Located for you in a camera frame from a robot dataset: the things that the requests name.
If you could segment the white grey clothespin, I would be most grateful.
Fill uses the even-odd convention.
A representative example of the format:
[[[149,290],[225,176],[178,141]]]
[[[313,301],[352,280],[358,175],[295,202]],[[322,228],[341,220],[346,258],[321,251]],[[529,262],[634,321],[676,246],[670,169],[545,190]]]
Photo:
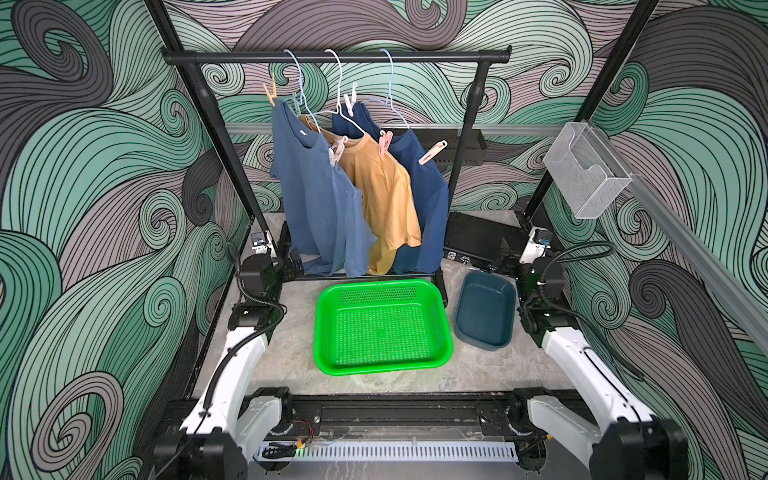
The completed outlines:
[[[348,141],[349,141],[349,138],[347,136],[340,136],[340,137],[337,137],[334,140],[334,142],[330,145],[329,164],[331,166],[336,166],[339,163]]]

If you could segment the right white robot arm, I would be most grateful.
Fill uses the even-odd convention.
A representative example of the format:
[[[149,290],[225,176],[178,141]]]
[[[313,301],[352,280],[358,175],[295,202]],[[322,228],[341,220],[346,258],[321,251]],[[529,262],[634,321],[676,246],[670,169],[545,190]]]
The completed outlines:
[[[673,420],[636,397],[588,342],[586,318],[562,300],[563,266],[613,254],[608,241],[591,241],[560,252],[532,233],[519,256],[517,280],[521,325],[569,378],[592,417],[585,419],[552,394],[525,401],[525,419],[558,441],[594,479],[685,479],[688,439]]]

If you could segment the light blue t-shirt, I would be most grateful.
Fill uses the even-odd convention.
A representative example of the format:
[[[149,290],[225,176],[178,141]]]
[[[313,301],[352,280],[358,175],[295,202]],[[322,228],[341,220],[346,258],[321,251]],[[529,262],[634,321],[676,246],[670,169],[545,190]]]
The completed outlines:
[[[365,275],[376,237],[363,217],[361,191],[331,162],[325,136],[276,100],[272,137],[270,174],[280,183],[292,247],[308,258],[304,270],[324,276],[339,270],[351,277]]]

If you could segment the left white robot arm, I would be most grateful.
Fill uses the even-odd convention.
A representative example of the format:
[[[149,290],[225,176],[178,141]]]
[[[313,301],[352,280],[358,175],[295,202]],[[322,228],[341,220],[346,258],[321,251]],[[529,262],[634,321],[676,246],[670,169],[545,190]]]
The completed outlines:
[[[274,242],[263,233],[253,250],[243,259],[237,247],[227,246],[240,302],[201,398],[179,427],[157,439],[150,479],[246,479],[268,434],[291,423],[287,389],[268,388],[246,399],[253,370],[287,313]]]

